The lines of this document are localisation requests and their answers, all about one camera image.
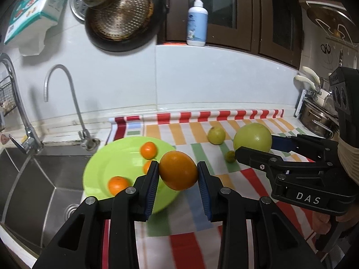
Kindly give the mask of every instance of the sink drain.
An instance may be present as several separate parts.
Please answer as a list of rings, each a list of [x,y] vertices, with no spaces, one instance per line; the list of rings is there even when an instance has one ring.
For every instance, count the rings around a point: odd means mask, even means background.
[[[65,209],[65,214],[64,214],[64,219],[65,221],[67,221],[70,216],[75,212],[75,210],[79,207],[78,204],[70,204],[66,209]]]

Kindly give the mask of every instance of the green fruit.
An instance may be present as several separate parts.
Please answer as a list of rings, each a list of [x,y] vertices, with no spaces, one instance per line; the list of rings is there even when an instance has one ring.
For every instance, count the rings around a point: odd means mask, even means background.
[[[269,152],[272,146],[272,135],[268,128],[260,123],[250,123],[238,129],[233,139],[236,151],[239,147]]]
[[[224,155],[224,159],[226,160],[227,163],[234,163],[236,161],[236,153],[235,151],[228,151],[225,155]]]
[[[222,144],[225,139],[225,131],[220,127],[212,127],[207,134],[207,138],[211,144]]]

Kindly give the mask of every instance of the orange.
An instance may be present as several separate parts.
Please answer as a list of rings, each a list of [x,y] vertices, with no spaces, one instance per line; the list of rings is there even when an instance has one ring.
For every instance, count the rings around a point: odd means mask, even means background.
[[[143,173],[144,173],[144,174],[147,174],[148,169],[150,168],[151,162],[152,162],[152,161],[149,160],[149,161],[147,161],[147,162],[143,165],[142,170],[143,170]]]
[[[140,153],[146,160],[151,160],[157,155],[157,147],[153,142],[146,142],[140,148]]]
[[[130,186],[130,182],[121,176],[112,177],[107,183],[107,188],[113,196]]]
[[[185,190],[198,180],[195,162],[179,151],[170,151],[159,162],[158,172],[163,182],[173,190]]]

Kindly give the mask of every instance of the plate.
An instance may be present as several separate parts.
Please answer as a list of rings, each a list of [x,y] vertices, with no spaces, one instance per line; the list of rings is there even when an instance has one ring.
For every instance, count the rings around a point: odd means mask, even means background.
[[[158,162],[165,153],[174,150],[170,144],[152,137],[125,137],[107,144],[86,165],[83,176],[86,195],[95,196],[98,200],[113,197],[107,183],[114,176],[125,177],[133,185],[137,177],[143,175],[142,167],[147,160],[140,154],[140,147],[146,142],[153,142],[157,146],[154,160]],[[178,193],[167,187],[160,178],[153,213],[164,209]]]

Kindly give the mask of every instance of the soap bottle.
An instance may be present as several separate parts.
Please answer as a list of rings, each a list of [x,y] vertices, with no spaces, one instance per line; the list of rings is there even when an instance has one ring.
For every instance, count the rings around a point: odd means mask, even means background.
[[[201,0],[195,0],[194,6],[188,10],[187,44],[204,46],[207,38],[208,11]]]

